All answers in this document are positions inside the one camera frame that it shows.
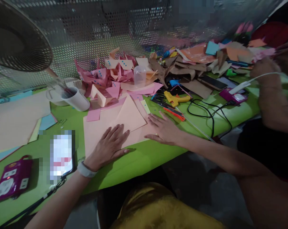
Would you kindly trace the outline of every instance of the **pink device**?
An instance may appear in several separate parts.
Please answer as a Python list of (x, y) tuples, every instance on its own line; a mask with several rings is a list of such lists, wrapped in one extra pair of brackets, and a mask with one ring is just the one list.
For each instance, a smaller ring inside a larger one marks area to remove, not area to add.
[(226, 101), (230, 102), (230, 101), (234, 101), (235, 102), (235, 106), (239, 106), (242, 102), (246, 101), (248, 99), (248, 97), (239, 94), (239, 93), (235, 93), (235, 94), (230, 94), (229, 91), (232, 90), (232, 88), (228, 87), (226, 89), (223, 89), (219, 95), (224, 98)]
[(10, 196), (18, 197), (28, 188), (33, 160), (24, 160), (27, 157), (29, 155), (4, 167), (0, 179), (0, 201)]

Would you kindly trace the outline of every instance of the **yellow shirt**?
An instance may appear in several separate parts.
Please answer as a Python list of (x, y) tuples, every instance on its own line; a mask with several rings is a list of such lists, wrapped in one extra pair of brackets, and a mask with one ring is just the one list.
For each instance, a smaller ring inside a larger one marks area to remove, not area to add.
[(164, 186), (146, 183), (127, 196), (111, 229), (223, 229), (222, 223), (182, 203)]

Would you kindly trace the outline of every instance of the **smartphone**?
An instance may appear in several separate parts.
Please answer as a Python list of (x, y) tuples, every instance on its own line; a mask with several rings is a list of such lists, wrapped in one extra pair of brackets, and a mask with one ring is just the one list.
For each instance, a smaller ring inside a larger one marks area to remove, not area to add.
[(50, 180), (60, 180), (75, 171), (75, 132), (63, 130), (53, 136), (50, 145)]
[(218, 80), (215, 80), (207, 75), (204, 75), (204, 76), (201, 76), (201, 77), (198, 77), (198, 79), (200, 82), (218, 90), (218, 91), (222, 91), (223, 89), (227, 88), (227, 84), (225, 83), (222, 83)]

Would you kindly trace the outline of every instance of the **electric fan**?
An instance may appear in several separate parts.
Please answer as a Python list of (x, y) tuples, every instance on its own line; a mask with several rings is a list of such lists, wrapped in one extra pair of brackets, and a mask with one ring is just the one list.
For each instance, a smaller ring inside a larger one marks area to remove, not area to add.
[(20, 10), (0, 0), (0, 65), (18, 71), (50, 69), (53, 53), (42, 31)]

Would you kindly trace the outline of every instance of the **clear plastic bottle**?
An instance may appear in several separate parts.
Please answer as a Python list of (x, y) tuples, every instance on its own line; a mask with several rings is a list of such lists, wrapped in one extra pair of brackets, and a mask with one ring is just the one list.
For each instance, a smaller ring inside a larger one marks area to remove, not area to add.
[(137, 88), (144, 87), (146, 84), (146, 68), (144, 66), (136, 66), (134, 68), (134, 85)]

